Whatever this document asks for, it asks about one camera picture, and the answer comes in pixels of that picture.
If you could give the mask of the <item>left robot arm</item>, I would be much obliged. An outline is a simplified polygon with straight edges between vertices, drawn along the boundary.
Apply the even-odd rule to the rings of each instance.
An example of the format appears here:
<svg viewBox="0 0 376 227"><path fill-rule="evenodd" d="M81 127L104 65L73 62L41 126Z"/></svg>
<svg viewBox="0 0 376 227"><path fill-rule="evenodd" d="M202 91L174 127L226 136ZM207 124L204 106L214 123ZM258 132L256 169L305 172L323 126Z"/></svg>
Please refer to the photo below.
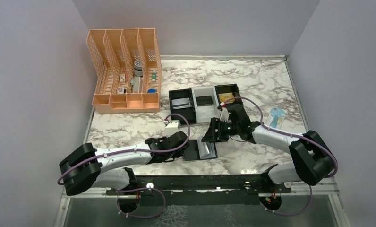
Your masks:
<svg viewBox="0 0 376 227"><path fill-rule="evenodd" d="M136 189L136 181L125 167L166 162L180 157L188 146L189 136L182 131L114 149L99 149L92 143L84 143L59 163L58 184L64 186L68 196L94 187L120 189L124 194L131 194Z"/></svg>

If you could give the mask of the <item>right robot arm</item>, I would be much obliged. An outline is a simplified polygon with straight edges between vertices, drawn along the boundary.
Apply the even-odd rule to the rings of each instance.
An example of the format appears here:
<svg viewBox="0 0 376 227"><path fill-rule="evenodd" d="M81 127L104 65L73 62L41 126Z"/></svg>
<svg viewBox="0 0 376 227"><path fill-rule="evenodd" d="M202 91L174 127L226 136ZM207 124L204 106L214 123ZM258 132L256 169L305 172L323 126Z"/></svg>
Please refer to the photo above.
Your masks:
<svg viewBox="0 0 376 227"><path fill-rule="evenodd" d="M286 152L292 162L273 165L261 174L260 186L265 192L273 192L285 182L299 182L314 186L334 171L336 160L328 155L328 148L315 131L290 134L265 128L261 122L251 121L243 105L220 106L222 117L212 118L202 142L227 142L238 135L252 144L262 144Z"/></svg>

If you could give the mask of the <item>black leather card holder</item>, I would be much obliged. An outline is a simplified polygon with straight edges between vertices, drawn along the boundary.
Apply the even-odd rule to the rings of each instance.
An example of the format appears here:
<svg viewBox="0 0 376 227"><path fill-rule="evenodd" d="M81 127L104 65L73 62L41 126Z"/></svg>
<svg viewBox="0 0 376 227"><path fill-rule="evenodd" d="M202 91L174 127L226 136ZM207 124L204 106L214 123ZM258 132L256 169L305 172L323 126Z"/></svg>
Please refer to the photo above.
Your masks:
<svg viewBox="0 0 376 227"><path fill-rule="evenodd" d="M196 161L218 158L214 143L201 140L189 140L187 148L183 152L185 161Z"/></svg>

